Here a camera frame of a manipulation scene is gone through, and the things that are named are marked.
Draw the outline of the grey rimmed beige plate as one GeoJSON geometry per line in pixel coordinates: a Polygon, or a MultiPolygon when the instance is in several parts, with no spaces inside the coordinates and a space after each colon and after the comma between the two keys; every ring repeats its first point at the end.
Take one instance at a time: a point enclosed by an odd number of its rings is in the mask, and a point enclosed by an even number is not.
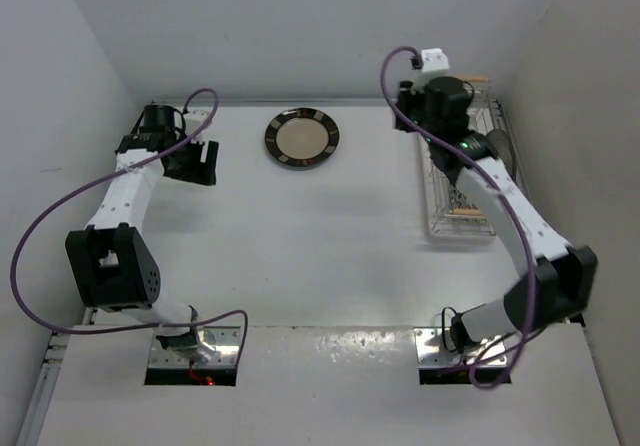
{"type": "Polygon", "coordinates": [[[486,134],[487,140],[494,146],[499,158],[503,161],[511,179],[517,175],[517,160],[510,136],[502,129],[493,129],[486,134]]]}

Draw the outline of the blue floral white plate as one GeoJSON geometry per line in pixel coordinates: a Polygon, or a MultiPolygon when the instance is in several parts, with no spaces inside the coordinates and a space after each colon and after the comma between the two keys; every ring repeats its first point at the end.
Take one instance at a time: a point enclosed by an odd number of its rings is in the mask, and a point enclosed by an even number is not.
{"type": "Polygon", "coordinates": [[[455,186],[449,186],[449,201],[451,210],[470,210],[475,206],[468,201],[468,198],[455,186]]]}

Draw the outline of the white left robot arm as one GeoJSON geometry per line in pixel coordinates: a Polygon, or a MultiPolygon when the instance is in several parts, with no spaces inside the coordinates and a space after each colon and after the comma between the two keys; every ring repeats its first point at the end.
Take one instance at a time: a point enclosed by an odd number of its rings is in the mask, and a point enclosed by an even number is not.
{"type": "Polygon", "coordinates": [[[87,225],[67,235],[65,248],[80,297],[88,307],[150,323],[161,347],[190,364],[214,354],[198,313],[172,299],[142,237],[153,191],[163,177],[201,186],[216,183],[219,145],[187,136],[190,121],[204,119],[172,106],[151,104],[116,151],[116,177],[87,225]]]}

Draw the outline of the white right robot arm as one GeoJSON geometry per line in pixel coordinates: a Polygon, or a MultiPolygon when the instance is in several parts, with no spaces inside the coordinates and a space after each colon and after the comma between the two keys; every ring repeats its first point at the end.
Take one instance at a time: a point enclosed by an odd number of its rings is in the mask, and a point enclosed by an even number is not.
{"type": "Polygon", "coordinates": [[[422,136],[432,164],[487,218],[520,279],[501,298],[457,313],[449,337],[462,353],[484,339],[539,330],[581,314],[598,267],[595,252],[557,233],[511,177],[495,140],[470,125],[473,93],[440,76],[417,88],[405,80],[395,102],[395,127],[422,136]]]}

